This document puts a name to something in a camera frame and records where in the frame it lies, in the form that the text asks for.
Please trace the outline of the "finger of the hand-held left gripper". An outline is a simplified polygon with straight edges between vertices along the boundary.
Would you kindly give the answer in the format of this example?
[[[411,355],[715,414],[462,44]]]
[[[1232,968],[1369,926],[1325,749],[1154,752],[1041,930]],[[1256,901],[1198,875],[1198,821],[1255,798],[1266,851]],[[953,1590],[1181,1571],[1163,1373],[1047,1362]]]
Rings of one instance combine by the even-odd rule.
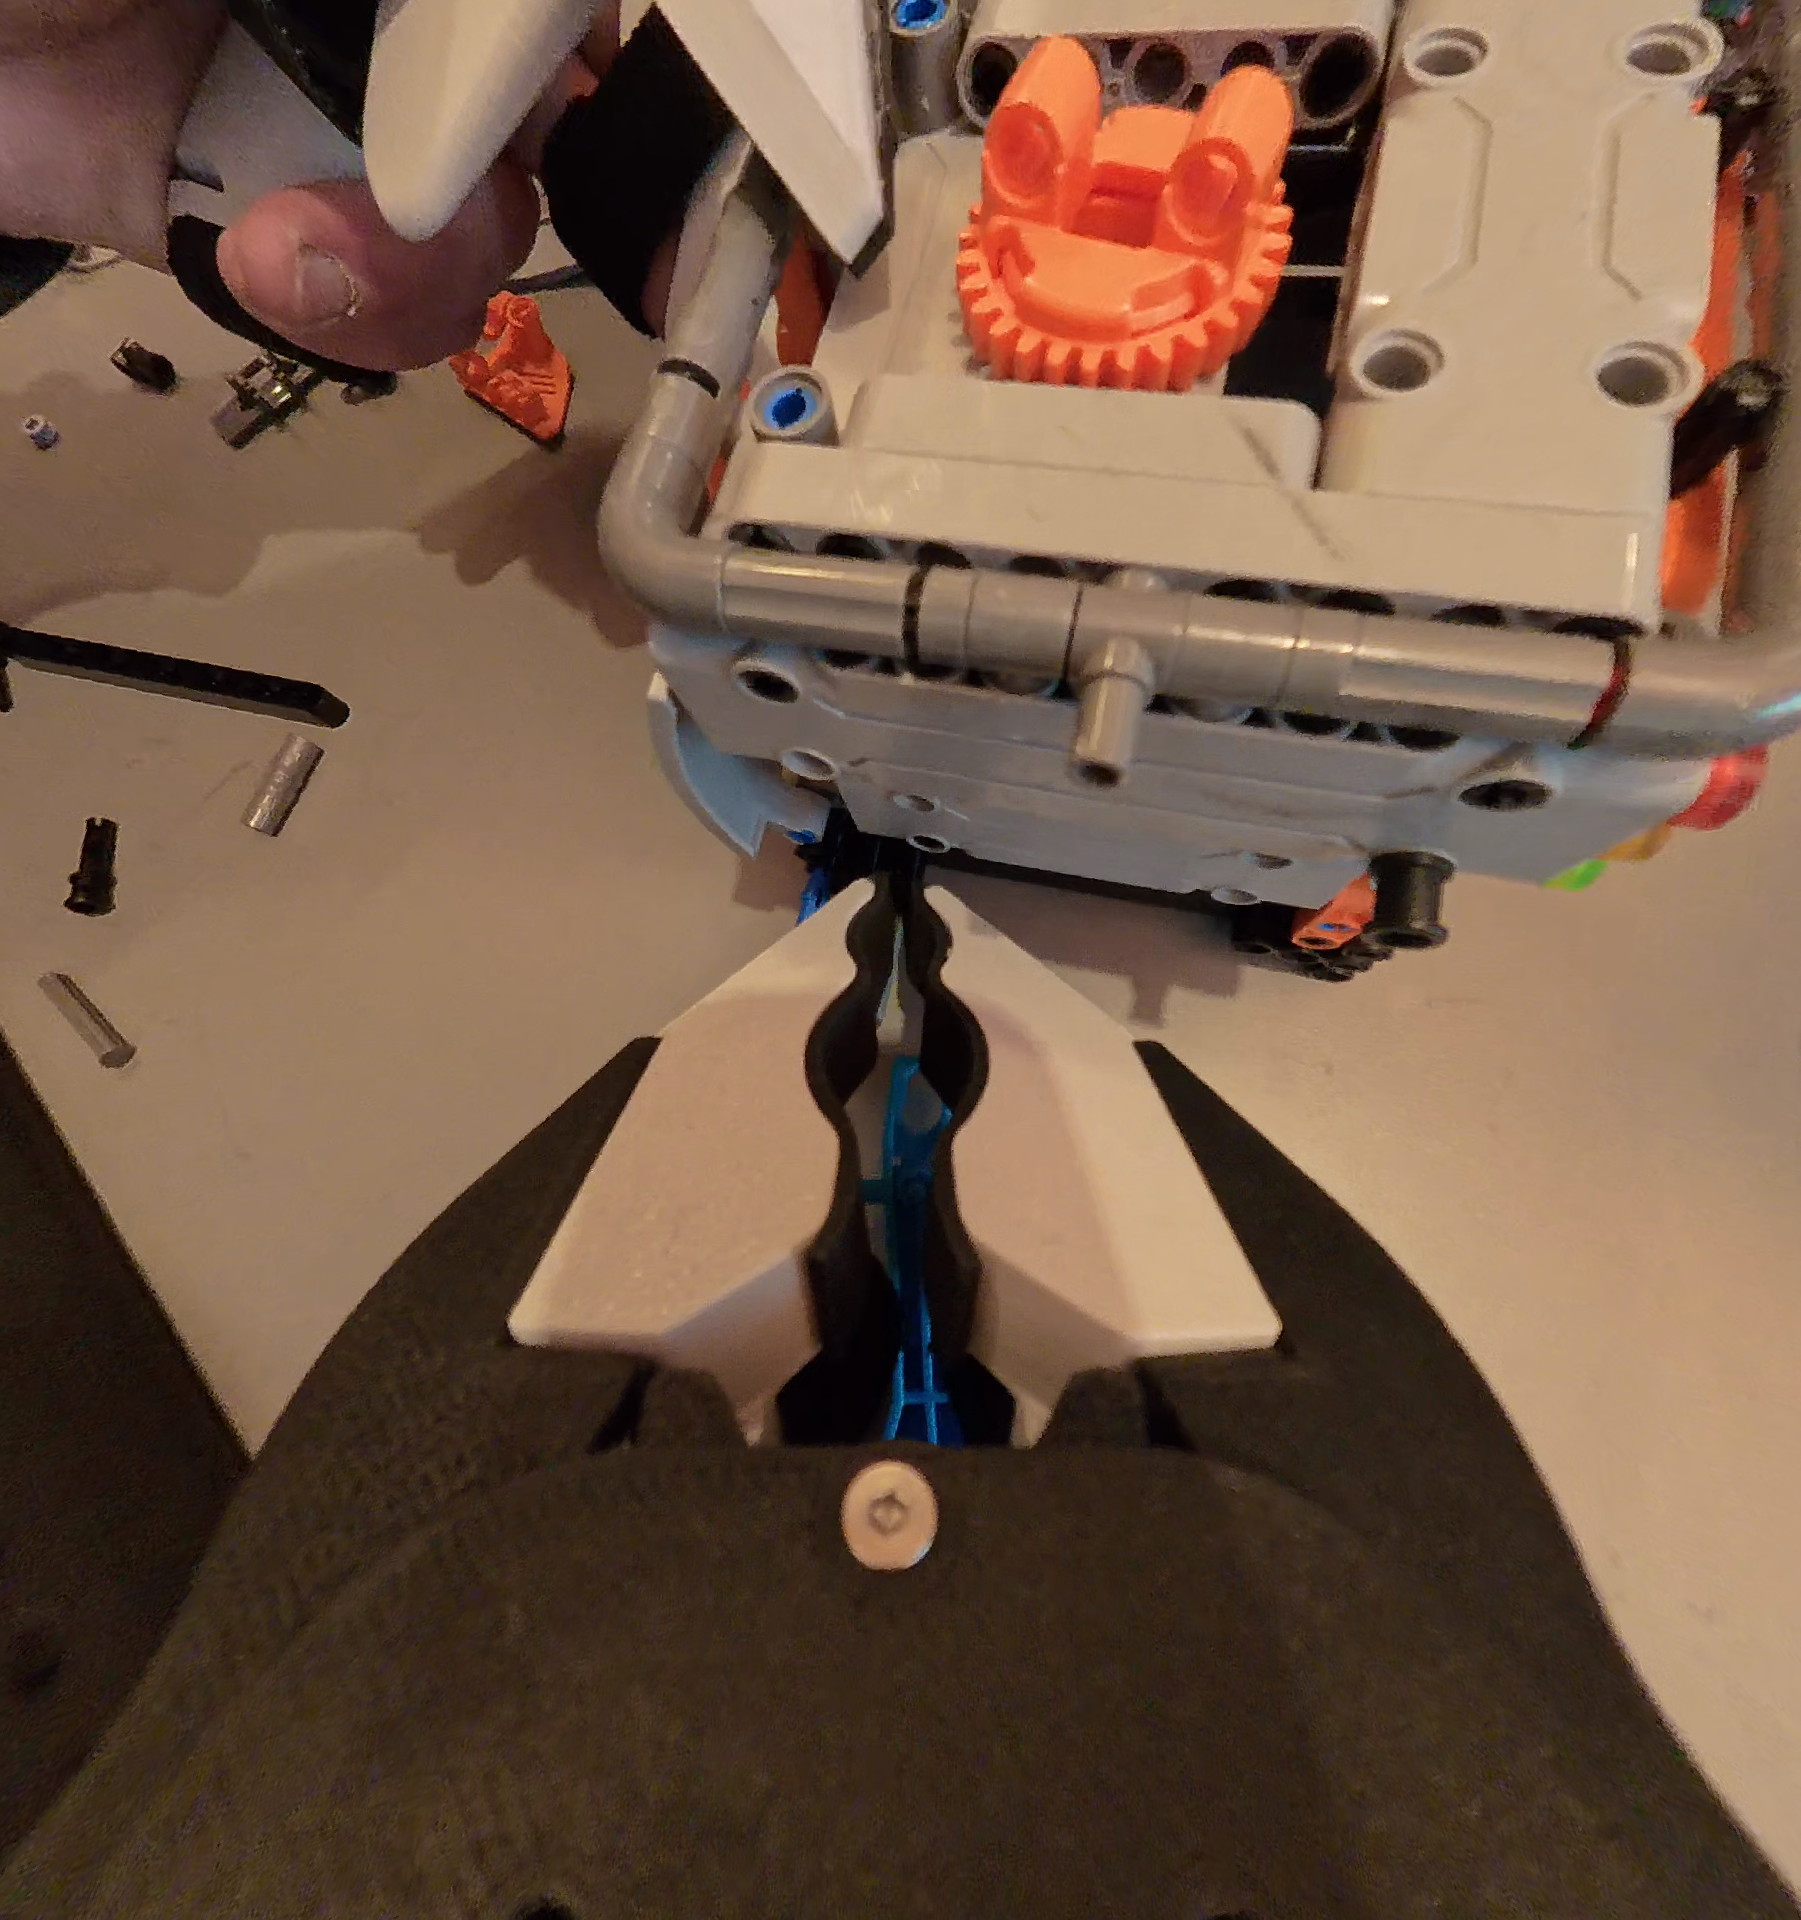
[[[868,2],[660,2],[658,14],[841,267],[892,230],[885,19]]]

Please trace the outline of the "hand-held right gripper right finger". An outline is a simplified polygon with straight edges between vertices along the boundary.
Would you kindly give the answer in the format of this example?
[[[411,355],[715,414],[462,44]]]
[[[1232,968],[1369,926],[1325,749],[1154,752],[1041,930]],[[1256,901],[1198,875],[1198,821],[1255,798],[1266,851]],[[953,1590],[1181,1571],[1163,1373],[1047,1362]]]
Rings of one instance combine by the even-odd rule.
[[[1037,1442],[1081,1372],[1266,1351],[1279,1316],[1132,1037],[943,888],[942,970],[986,1044],[953,1136],[961,1220],[983,1279],[972,1351]]]

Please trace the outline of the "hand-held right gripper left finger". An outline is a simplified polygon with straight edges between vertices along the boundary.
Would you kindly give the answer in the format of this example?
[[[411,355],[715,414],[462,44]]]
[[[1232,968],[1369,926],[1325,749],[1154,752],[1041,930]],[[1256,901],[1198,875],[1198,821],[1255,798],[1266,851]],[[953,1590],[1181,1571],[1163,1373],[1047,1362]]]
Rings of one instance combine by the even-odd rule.
[[[865,1212],[892,889],[850,883],[677,1015],[509,1316],[528,1347],[701,1372],[796,1442],[888,1400],[892,1283]]]

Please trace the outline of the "turquoise plastic tool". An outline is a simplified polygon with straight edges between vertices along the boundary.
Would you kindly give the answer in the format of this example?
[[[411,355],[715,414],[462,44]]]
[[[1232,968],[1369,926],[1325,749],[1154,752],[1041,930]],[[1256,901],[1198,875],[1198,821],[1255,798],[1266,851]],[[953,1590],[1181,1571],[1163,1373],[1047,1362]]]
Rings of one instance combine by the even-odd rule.
[[[818,1349],[777,1393],[793,1446],[981,1432],[965,1414],[983,1262],[953,1147],[986,1082],[981,1030],[943,980],[951,933],[921,866],[840,893],[846,986],[803,1072],[825,1125],[825,1213],[798,1253]]]

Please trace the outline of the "grey building block model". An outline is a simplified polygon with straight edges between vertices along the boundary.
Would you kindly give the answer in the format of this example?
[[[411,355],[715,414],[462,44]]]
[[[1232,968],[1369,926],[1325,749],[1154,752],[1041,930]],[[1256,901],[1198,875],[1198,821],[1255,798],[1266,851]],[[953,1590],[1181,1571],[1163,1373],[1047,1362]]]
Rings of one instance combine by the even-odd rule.
[[[880,5],[892,230],[743,205],[603,498],[672,792],[810,901],[1318,980],[1801,729],[1801,5]]]

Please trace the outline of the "person's left hand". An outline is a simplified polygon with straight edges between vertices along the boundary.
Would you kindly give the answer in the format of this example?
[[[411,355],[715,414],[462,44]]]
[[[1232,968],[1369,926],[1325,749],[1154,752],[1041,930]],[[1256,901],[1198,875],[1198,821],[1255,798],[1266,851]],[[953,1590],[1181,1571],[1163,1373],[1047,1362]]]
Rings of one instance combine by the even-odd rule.
[[[620,6],[592,5],[585,26],[511,148],[428,242],[400,239],[365,181],[287,183],[250,205],[215,242],[241,315],[365,370],[470,347],[535,244],[547,132],[617,57]],[[224,28],[213,2],[0,2],[0,235],[164,265],[178,138]]]

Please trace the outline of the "orange wedge panel piece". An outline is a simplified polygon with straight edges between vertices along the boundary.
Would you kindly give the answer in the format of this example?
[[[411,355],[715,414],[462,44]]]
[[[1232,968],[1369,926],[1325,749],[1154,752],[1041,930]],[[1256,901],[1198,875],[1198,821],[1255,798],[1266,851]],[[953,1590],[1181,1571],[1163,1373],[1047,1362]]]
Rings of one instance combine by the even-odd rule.
[[[535,445],[560,445],[576,397],[576,373],[555,347],[538,302],[496,293],[485,309],[479,343],[447,358],[461,387]]]

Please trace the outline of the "grey flat hinge piece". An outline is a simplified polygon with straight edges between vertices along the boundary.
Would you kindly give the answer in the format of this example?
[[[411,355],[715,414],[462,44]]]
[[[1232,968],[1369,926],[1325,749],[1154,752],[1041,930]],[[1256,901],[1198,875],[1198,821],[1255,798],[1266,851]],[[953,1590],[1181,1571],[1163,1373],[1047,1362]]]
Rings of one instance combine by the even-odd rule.
[[[213,415],[215,436],[232,451],[250,448],[266,430],[298,415],[327,379],[315,364],[262,350],[225,376],[228,400]]]

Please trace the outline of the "short grey tube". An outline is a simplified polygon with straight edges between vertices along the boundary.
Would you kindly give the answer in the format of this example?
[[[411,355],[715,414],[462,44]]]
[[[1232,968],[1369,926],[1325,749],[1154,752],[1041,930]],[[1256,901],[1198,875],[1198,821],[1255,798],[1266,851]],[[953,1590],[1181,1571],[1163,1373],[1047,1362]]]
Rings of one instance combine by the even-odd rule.
[[[242,813],[242,829],[269,839],[282,836],[306,796],[321,761],[323,749],[317,740],[303,733],[290,733],[269,761],[265,774],[250,798]]]

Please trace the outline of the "black beam with holes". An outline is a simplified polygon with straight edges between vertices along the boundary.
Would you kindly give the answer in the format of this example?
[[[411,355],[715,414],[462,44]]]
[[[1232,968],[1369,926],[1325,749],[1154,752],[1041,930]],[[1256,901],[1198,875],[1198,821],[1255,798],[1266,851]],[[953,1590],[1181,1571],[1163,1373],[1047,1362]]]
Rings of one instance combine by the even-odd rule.
[[[352,718],[340,697],[306,680],[55,636],[0,620],[0,711],[16,707],[14,669],[257,714],[319,730],[336,730]]]

